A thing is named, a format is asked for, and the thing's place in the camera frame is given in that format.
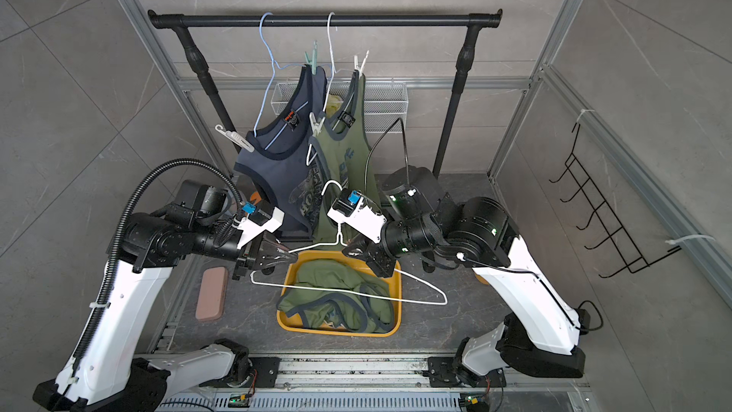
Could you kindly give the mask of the green tank top printed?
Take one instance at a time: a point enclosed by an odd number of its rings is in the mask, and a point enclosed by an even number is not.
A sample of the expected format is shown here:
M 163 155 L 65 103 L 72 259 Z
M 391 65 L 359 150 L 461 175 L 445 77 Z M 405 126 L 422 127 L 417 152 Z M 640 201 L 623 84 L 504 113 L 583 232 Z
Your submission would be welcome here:
M 360 272 L 333 259 L 314 259 L 300 265 L 291 284 L 319 287 L 348 287 L 356 291 L 385 295 L 389 284 L 382 278 Z M 278 312 L 299 318 L 301 327 L 356 334 L 386 334 L 397 326 L 397 311 L 392 301 L 362 298 L 337 293 L 285 290 Z

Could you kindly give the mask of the white wire hanger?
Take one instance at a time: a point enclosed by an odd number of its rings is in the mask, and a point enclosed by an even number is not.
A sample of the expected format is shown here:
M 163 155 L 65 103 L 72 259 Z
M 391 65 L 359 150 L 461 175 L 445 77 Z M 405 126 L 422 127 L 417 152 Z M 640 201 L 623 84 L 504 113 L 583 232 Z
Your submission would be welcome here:
M 344 190 L 344 188 L 339 183 L 337 183 L 337 181 L 329 180 L 325 184 L 325 187 L 322 190 L 322 194 L 325 194 L 327 187 L 331 183 L 337 185 L 337 187 L 339 187 L 339 189 L 341 191 Z M 386 247 L 385 247 L 385 244 L 383 243 L 383 240 L 385 240 L 384 229 L 385 229 L 386 225 L 382 229 L 381 242 L 377 243 L 377 244 L 381 245 L 385 250 L 386 250 Z M 337 240 L 335 241 L 335 243 L 330 243 L 330 246 L 343 246 L 345 248 L 349 245 L 354 245 L 354 244 L 362 244 L 362 245 L 369 246 L 372 243 L 373 242 L 371 242 L 371 240 L 368 240 L 368 238 L 365 238 L 365 236 L 358 234 L 358 232 L 354 228 L 348 226 L 347 224 L 337 224 Z M 358 297 L 362 297 L 362 298 L 379 299 L 380 301 L 392 301 L 392 303 L 415 303 L 415 304 L 424 304 L 424 305 L 446 305 L 448 303 L 448 299 L 447 299 L 445 293 L 442 292 L 440 290 L 440 288 L 434 286 L 433 284 L 430 284 L 429 282 L 426 282 L 425 280 L 422 280 L 421 278 L 417 278 L 413 275 L 402 272 L 400 269 L 398 269 L 397 266 L 396 266 L 394 272 L 397 272 L 400 275 L 408 276 L 409 278 L 413 278 L 417 282 L 421 282 L 421 283 L 427 285 L 428 287 L 432 288 L 434 291 L 437 291 L 442 296 L 442 301 L 437 301 L 436 303 L 433 303 L 432 301 L 414 301 L 413 299 L 401 299 L 401 298 L 392 297 L 389 294 L 389 292 L 386 292 L 386 294 L 383 296 L 383 295 L 378 295 L 377 293 L 366 293 L 366 292 L 356 291 L 355 288 L 348 288 L 348 287 L 333 288 L 333 287 L 319 287 L 319 286 L 300 286 L 297 284 L 289 284 L 289 283 L 278 284 L 278 283 L 270 283 L 270 282 L 258 282 L 255 279 L 255 272 L 251 272 L 250 282 L 255 285 L 270 286 L 270 287 L 282 288 L 285 290 L 303 290 L 303 291 L 312 291 L 312 292 L 318 292 L 318 293 L 326 293 L 326 292 L 337 293 L 337 294 L 341 294 L 341 295 L 351 295 L 351 296 L 358 296 Z
M 331 36 L 331 23 L 332 23 L 332 19 L 335 16 L 335 14 L 336 13 L 334 11 L 331 11 L 331 13 L 328 14 L 327 19 L 326 19 L 326 34 L 327 34 L 327 39 L 328 39 L 328 52 L 330 55 L 331 75 L 330 75 L 330 77 L 326 78 L 326 93 L 325 93 L 324 97 L 322 97 L 323 102 L 322 102 L 322 108 L 320 109 L 320 112 L 322 112 L 324 114 L 327 111 L 327 105 L 328 105 L 328 101 L 330 98 L 331 88 L 333 85 L 333 81 L 335 79 L 335 75 L 337 73 L 336 64 L 335 64 L 335 55 L 334 55 L 334 51 L 333 51 L 332 36 Z M 311 104 L 312 104 L 311 112 L 316 113 L 316 106 L 315 106 L 314 101 L 312 101 Z M 344 123 L 348 127 L 352 127 L 353 124 L 355 123 L 355 121 L 356 121 L 356 118 L 349 112 L 341 112 L 340 114 L 337 115 L 337 122 Z M 308 145 L 306 159 L 305 159 L 306 166 L 310 167 L 315 162 L 317 157 L 318 157 L 318 154 L 316 153 L 315 147 L 312 143 L 310 143 Z

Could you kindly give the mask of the white clothespin top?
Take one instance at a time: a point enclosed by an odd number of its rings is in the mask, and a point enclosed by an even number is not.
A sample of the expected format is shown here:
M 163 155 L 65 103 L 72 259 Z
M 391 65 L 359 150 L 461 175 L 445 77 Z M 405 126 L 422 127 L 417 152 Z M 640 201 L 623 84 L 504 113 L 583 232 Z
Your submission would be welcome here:
M 364 55 L 362 60 L 360 60 L 358 55 L 354 55 L 354 75 L 357 78 L 360 78 L 360 76 L 363 75 L 363 68 L 366 64 L 368 57 L 369 57 L 369 51 L 366 51 L 366 54 Z

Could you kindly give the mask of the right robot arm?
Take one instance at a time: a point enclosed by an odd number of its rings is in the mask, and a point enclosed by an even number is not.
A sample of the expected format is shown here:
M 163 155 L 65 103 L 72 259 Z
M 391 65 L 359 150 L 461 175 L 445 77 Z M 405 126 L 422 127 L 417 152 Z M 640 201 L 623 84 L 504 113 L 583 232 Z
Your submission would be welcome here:
M 344 248 L 381 278 L 405 255 L 422 255 L 435 268 L 470 268 L 492 286 L 510 313 L 491 332 L 461 342 L 452 371 L 476 386 L 504 368 L 548 379 L 581 379 L 586 356 L 581 336 L 591 316 L 566 303 L 533 259 L 515 221 L 493 198 L 455 201 L 428 169 L 405 165 L 381 186 L 396 217 L 388 219 L 366 196 L 344 189 L 328 211 L 356 230 Z

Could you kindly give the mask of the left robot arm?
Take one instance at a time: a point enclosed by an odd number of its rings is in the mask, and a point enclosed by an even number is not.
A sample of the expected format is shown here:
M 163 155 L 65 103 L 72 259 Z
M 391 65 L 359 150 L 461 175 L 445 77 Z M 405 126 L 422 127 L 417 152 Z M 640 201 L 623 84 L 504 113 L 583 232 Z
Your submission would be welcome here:
M 189 196 L 150 214 L 135 210 L 161 175 L 199 167 L 223 181 L 223 199 Z M 173 269 L 188 255 L 241 263 L 253 272 L 295 261 L 274 236 L 284 221 L 278 207 L 242 198 L 234 181 L 194 158 L 154 168 L 131 194 L 108 247 L 98 296 L 82 335 L 59 374 L 40 383 L 32 399 L 48 411 L 154 411 L 180 391 L 202 383 L 245 385 L 255 380 L 247 347 L 219 339 L 171 360 L 139 357 L 135 349 L 153 304 Z

